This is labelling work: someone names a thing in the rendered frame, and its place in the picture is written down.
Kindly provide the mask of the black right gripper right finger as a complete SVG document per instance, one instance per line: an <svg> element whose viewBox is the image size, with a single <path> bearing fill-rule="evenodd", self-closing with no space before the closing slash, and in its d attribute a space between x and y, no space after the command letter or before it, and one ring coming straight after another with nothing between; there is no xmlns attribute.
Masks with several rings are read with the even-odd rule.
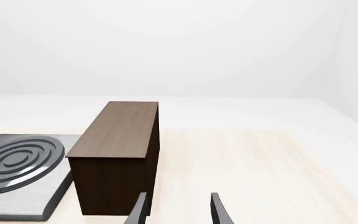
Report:
<svg viewBox="0 0 358 224"><path fill-rule="evenodd" d="M211 194L210 210L213 224L234 224L216 192Z"/></svg>

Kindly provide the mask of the flat black stove plate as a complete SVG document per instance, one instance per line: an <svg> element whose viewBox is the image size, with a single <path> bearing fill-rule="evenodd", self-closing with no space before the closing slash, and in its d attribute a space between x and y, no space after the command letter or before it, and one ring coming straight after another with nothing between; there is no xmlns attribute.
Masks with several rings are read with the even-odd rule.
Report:
<svg viewBox="0 0 358 224"><path fill-rule="evenodd" d="M0 222L45 222L73 178L75 134L0 134Z"/></svg>

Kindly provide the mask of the dark brown wooden cabinet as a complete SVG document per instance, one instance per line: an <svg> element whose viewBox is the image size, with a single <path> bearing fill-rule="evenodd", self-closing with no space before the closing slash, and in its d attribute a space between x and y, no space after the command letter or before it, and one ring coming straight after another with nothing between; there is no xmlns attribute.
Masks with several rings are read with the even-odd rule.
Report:
<svg viewBox="0 0 358 224"><path fill-rule="evenodd" d="M158 102L110 101L69 150L87 216L128 216L142 192L151 206L160 152Z"/></svg>

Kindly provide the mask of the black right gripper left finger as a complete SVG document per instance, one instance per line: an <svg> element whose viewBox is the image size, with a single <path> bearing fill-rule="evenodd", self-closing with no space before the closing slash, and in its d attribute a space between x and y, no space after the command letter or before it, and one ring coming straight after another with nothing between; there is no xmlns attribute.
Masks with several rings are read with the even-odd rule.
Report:
<svg viewBox="0 0 358 224"><path fill-rule="evenodd" d="M124 224L145 224L147 218L147 193L142 192Z"/></svg>

